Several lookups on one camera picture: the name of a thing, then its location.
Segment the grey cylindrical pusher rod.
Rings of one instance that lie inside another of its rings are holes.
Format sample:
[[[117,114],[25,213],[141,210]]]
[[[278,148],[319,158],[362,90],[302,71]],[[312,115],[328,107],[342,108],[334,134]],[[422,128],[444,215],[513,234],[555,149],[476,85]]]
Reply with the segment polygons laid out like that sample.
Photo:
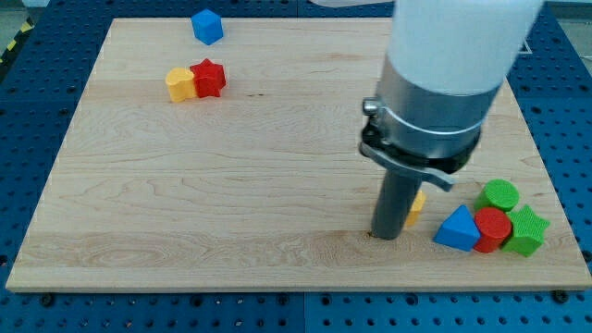
[[[386,172],[371,222],[374,237],[394,240],[400,236],[420,185],[419,179]]]

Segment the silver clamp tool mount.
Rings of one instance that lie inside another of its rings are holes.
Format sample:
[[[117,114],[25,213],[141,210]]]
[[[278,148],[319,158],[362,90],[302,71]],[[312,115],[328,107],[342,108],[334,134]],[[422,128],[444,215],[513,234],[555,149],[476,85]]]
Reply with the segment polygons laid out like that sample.
[[[375,95],[363,100],[368,117],[360,153],[386,169],[384,187],[417,191],[428,182],[450,191],[451,176],[476,147],[499,85],[481,93],[423,88],[386,59]]]

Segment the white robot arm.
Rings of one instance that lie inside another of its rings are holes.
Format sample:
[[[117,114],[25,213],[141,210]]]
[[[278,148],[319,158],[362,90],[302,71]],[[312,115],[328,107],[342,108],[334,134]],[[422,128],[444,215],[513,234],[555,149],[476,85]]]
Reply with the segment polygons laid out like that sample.
[[[373,236],[397,238],[422,183],[450,191],[543,0],[395,0],[360,153],[386,170]]]

